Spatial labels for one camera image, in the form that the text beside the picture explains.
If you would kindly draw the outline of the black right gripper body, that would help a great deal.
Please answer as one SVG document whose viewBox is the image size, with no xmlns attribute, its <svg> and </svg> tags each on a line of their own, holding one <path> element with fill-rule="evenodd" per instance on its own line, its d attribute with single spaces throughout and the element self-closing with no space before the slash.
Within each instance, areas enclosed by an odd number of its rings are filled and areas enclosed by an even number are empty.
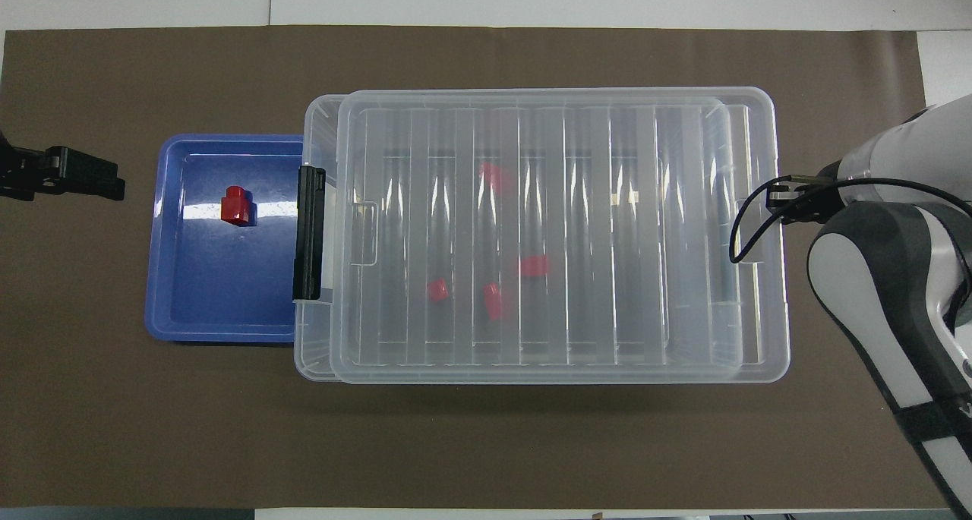
<svg viewBox="0 0 972 520">
<path fill-rule="evenodd" d="M 787 193 L 793 194 L 782 205 L 782 225 L 817 223 L 825 225 L 844 209 L 837 178 L 789 177 Z"/>
</svg>

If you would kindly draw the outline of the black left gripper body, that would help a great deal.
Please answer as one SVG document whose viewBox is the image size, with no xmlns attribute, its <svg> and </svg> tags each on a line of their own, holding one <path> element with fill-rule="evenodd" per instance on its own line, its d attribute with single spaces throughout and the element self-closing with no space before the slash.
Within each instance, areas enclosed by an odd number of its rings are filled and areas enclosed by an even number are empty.
<svg viewBox="0 0 972 520">
<path fill-rule="evenodd" d="M 20 200 L 21 192 L 13 185 L 13 173 L 20 168 L 21 156 L 1 132 L 1 196 Z"/>
</svg>

